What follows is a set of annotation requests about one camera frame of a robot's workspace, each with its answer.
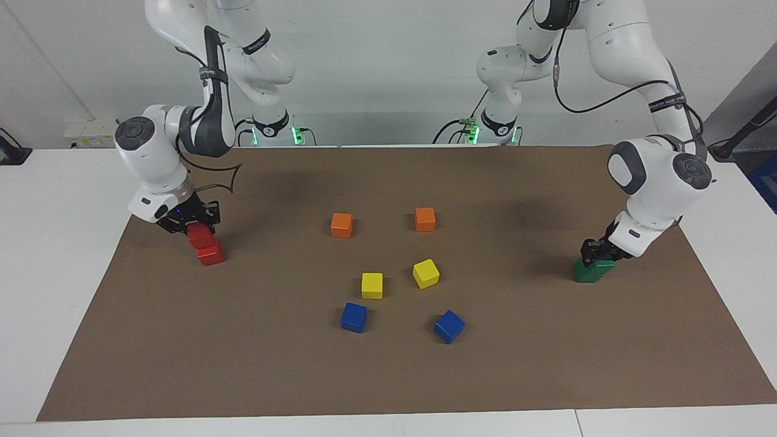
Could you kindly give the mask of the blue wooden block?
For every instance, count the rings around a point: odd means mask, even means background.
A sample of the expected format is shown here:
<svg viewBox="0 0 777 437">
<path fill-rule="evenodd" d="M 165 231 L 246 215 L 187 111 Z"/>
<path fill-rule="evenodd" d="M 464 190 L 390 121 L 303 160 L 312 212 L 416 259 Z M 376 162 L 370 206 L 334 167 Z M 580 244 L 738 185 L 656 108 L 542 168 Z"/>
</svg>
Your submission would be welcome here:
<svg viewBox="0 0 777 437">
<path fill-rule="evenodd" d="M 455 339 L 463 332 L 466 322 L 452 310 L 446 310 L 436 320 L 433 326 L 433 332 L 446 345 L 452 344 Z"/>
<path fill-rule="evenodd" d="M 367 324 L 368 309 L 364 305 L 355 302 L 347 302 L 342 309 L 339 325 L 344 330 L 356 334 L 363 334 Z"/>
</svg>

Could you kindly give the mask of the brown table mat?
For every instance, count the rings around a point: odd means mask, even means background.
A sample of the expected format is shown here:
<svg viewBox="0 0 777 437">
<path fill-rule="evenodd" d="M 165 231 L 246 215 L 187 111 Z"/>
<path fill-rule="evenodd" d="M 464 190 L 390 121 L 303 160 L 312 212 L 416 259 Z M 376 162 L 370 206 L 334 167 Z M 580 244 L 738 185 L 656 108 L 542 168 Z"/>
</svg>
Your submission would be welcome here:
<svg viewBox="0 0 777 437">
<path fill-rule="evenodd" d="M 226 259 L 132 218 L 38 419 L 777 403 L 680 228 L 594 284 L 580 246 L 625 204 L 611 149 L 235 149 Z M 436 229 L 416 232 L 415 209 Z M 335 212 L 353 216 L 334 238 Z M 413 265 L 439 282 L 420 290 Z M 364 272 L 384 297 L 361 299 Z M 347 302 L 363 334 L 341 328 Z M 446 310 L 466 322 L 446 345 Z"/>
</svg>

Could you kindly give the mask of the black stand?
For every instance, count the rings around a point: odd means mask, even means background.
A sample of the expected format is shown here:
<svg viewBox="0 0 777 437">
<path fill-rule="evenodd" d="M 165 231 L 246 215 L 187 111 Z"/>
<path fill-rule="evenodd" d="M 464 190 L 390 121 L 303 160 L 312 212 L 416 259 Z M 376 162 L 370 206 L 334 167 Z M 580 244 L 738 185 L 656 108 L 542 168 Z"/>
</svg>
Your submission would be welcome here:
<svg viewBox="0 0 777 437">
<path fill-rule="evenodd" d="M 749 119 L 746 124 L 729 138 L 713 142 L 707 146 L 707 151 L 716 161 L 730 161 L 733 150 L 741 144 L 744 139 L 760 128 L 766 126 L 771 120 L 777 117 L 777 94 L 761 108 L 758 113 Z"/>
</svg>

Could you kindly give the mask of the blue box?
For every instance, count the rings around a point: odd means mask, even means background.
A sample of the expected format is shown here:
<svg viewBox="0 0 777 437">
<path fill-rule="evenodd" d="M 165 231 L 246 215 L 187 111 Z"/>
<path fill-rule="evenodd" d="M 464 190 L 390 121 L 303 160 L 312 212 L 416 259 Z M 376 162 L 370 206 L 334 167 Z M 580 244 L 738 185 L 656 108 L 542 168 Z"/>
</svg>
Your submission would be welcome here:
<svg viewBox="0 0 777 437">
<path fill-rule="evenodd" d="M 777 215 L 777 151 L 770 152 L 769 157 L 746 172 L 746 177 Z"/>
</svg>

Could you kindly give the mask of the black clamp base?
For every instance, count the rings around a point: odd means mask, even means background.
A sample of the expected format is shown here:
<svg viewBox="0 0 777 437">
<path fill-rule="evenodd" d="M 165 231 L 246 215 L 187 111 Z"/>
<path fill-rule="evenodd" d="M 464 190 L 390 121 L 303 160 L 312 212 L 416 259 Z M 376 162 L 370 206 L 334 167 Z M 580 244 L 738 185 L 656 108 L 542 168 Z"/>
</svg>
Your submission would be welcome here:
<svg viewBox="0 0 777 437">
<path fill-rule="evenodd" d="M 24 147 L 3 127 L 0 127 L 0 166 L 19 166 L 32 154 L 31 147 Z"/>
</svg>

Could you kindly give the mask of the white power strip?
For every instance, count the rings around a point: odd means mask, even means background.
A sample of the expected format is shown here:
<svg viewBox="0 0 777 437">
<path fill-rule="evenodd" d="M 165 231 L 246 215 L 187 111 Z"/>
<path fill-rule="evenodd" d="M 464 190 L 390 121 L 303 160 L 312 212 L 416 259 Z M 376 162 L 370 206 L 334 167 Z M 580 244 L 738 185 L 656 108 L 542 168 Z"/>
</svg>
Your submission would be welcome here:
<svg viewBox="0 0 777 437">
<path fill-rule="evenodd" d="M 72 122 L 63 138 L 71 149 L 115 149 L 114 133 L 119 124 L 117 118 Z"/>
</svg>

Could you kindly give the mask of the red wooden block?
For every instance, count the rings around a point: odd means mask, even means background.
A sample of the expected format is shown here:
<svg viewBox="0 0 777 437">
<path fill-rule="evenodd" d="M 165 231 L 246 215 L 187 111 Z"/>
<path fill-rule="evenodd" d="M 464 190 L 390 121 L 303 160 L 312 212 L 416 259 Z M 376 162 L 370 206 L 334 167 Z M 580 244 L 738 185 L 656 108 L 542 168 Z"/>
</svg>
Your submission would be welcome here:
<svg viewBox="0 0 777 437">
<path fill-rule="evenodd" d="M 195 249 L 203 249 L 217 244 L 214 233 L 206 224 L 193 222 L 186 227 L 186 237 L 188 242 Z"/>
<path fill-rule="evenodd" d="M 211 245 L 197 248 L 197 259 L 203 266 L 218 265 L 225 261 L 224 248 L 215 240 Z"/>
</svg>

